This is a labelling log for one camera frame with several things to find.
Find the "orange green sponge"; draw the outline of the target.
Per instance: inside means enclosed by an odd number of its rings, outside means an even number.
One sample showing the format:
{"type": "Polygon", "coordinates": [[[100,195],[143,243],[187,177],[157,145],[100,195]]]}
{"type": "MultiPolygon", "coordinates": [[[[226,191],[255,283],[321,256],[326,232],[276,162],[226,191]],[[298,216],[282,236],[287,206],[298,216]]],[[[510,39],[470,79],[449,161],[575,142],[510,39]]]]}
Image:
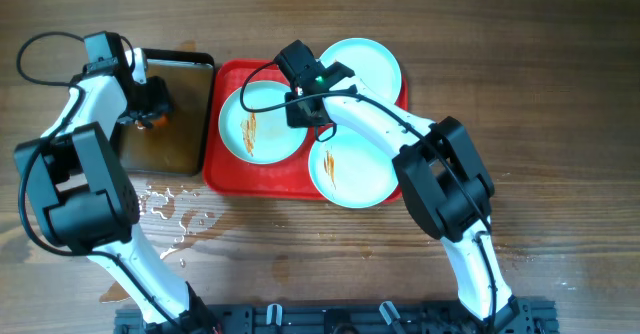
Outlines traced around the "orange green sponge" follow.
{"type": "Polygon", "coordinates": [[[167,115],[162,115],[153,119],[142,119],[135,122],[135,126],[140,130],[152,130],[165,126],[169,122],[167,115]]]}

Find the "pale blue plate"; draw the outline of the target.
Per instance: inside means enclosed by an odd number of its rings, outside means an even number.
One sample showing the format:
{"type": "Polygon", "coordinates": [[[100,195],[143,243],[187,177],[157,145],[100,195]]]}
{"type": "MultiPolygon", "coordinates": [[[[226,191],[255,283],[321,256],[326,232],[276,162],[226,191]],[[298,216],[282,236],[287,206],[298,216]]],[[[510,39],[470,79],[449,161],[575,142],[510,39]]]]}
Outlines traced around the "pale blue plate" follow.
{"type": "Polygon", "coordinates": [[[319,134],[309,150],[308,173],[320,195],[333,204],[364,209],[400,197],[391,159],[355,131],[339,127],[319,134]]]}
{"type": "Polygon", "coordinates": [[[339,62],[375,94],[395,102],[401,93],[402,74],[395,56],[382,44],[367,38],[349,38],[334,43],[319,57],[329,67],[339,62]]]}
{"type": "MultiPolygon", "coordinates": [[[[244,103],[251,109],[284,102],[289,87],[276,81],[255,81],[244,91],[244,103]]],[[[284,108],[252,113],[240,103],[241,88],[224,102],[219,119],[219,134],[225,147],[238,159],[258,165],[280,162],[293,155],[306,139],[306,128],[287,125],[284,108]]]]}

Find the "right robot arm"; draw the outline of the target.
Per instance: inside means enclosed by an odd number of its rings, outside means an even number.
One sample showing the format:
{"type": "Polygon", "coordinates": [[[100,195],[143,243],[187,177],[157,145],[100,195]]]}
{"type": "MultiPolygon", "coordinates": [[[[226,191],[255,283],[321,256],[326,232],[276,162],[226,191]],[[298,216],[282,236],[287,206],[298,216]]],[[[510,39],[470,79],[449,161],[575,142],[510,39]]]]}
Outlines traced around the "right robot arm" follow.
{"type": "Polygon", "coordinates": [[[304,126],[319,110],[322,123],[351,129],[389,156],[408,213],[445,249],[460,304],[486,332],[504,330],[516,299],[492,243],[495,186],[464,126],[421,118],[356,84],[289,92],[285,108],[304,126]]]}

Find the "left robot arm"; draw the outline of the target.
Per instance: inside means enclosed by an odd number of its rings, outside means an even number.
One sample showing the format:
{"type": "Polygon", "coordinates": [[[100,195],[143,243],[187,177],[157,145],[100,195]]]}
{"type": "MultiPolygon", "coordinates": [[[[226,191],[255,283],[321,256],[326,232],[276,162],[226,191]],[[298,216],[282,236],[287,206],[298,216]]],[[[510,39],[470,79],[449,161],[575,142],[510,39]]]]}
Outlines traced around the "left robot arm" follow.
{"type": "Polygon", "coordinates": [[[25,232],[54,255],[105,269],[138,305],[144,332],[214,332],[215,316],[143,233],[137,194],[110,143],[117,126],[172,110],[165,80],[126,63],[87,68],[67,86],[55,123],[14,152],[25,232]]]}

